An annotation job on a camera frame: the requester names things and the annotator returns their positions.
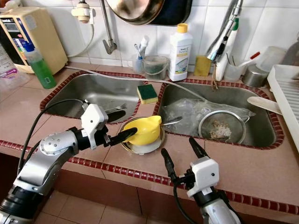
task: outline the yellow sponge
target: yellow sponge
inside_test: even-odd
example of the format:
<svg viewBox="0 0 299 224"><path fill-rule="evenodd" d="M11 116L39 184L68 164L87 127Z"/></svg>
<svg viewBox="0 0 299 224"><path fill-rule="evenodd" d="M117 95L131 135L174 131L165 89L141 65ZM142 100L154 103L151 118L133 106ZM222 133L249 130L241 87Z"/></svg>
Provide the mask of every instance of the yellow sponge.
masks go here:
<svg viewBox="0 0 299 224"><path fill-rule="evenodd" d="M137 86L137 92L142 104L158 102L158 96L152 84Z"/></svg>
<svg viewBox="0 0 299 224"><path fill-rule="evenodd" d="M197 56L194 75L195 76L208 76L209 70L211 67L211 60L208 59L206 56Z"/></svg>

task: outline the mesh strainer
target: mesh strainer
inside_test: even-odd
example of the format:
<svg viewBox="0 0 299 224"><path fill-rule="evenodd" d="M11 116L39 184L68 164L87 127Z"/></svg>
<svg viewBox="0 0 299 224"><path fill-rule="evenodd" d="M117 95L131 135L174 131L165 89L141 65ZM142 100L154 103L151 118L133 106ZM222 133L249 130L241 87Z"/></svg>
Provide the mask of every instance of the mesh strainer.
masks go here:
<svg viewBox="0 0 299 224"><path fill-rule="evenodd" d="M230 111L213 111L199 124L199 136L205 139L241 143L246 135L245 123L249 116L240 118Z"/></svg>

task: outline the double sink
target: double sink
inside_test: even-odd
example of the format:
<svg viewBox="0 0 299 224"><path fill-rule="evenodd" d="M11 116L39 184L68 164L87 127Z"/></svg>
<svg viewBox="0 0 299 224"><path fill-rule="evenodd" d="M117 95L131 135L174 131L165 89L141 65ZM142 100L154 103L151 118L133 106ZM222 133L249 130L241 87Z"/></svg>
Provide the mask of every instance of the double sink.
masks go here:
<svg viewBox="0 0 299 224"><path fill-rule="evenodd" d="M256 115L251 117L249 122L246 123L246 137L242 144L254 147L267 147L276 141L276 134L268 112L247 102L248 97L258 96L256 93L238 87L221 86L218 91L213 91L211 86L205 84L178 84L202 95L211 102L247 108L256 113ZM122 122L131 118L137 109L139 97L136 89L139 85L144 85L144 82L117 80L84 74L73 78L47 105L51 105L63 99L77 98L87 99L89 102L98 104L106 110L126 103L126 108L124 109L126 113L125 116L114 121ZM194 96L178 87L167 85L163 92L160 109L162 106L169 105L182 98L194 98ZM66 102L59 107L53 107L48 110L48 113L80 118L83 114L83 109L79 102Z"/></svg>

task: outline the green bottle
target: green bottle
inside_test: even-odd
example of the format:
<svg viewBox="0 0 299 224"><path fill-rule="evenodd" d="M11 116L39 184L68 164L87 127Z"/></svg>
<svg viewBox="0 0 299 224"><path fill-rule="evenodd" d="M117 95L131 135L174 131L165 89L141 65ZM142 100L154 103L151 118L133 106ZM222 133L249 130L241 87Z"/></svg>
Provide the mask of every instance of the green bottle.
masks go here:
<svg viewBox="0 0 299 224"><path fill-rule="evenodd" d="M25 42L23 43L25 48L26 59L37 76L38 80L42 84L43 88L51 89L56 86L56 81L53 77L53 74L50 68L47 66L47 63L43 59L43 56L34 48L32 43Z"/></svg>

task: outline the white hose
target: white hose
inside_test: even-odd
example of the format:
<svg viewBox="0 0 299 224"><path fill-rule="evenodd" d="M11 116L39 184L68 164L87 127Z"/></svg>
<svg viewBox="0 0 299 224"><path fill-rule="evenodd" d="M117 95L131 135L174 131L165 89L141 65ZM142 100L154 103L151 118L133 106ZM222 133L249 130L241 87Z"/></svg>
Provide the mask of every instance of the white hose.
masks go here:
<svg viewBox="0 0 299 224"><path fill-rule="evenodd" d="M103 77L106 77L106 78L112 78L112 79L119 79L119 80L132 80L132 81L148 81L148 82L155 82L155 83L166 83L166 84L169 84L169 85L174 85L182 90L185 90L187 91L188 93L202 99L202 100L206 100L205 98L203 98L201 95L195 93L195 92L192 92L191 90L183 87L183 86L180 86L176 83L172 83L172 82L168 82L168 81L164 81L164 80L148 80L146 78L122 78L122 77L115 77L115 76L107 76L107 75L103 75L103 74L100 74L98 72L95 72L95 71L91 71L91 70L87 70L87 69L82 69L82 68L76 68L76 67L71 67L71 66L65 66L66 69L74 69L74 70L81 70L81 71L85 71L85 72L89 72L91 74L95 74L95 75L99 75L99 76L103 76Z"/></svg>
<svg viewBox="0 0 299 224"><path fill-rule="evenodd" d="M91 25L91 29L92 29L92 37L90 38L89 42L86 44L85 48L84 48L82 51L80 51L80 52L78 52L78 53L76 53L76 54L67 55L67 57L75 57L75 56L78 56L78 55L84 53L84 52L88 49L89 45L90 45L90 44L92 43L92 41L93 41L93 36L94 36L94 27L93 27L93 24L90 24L90 25Z"/></svg>

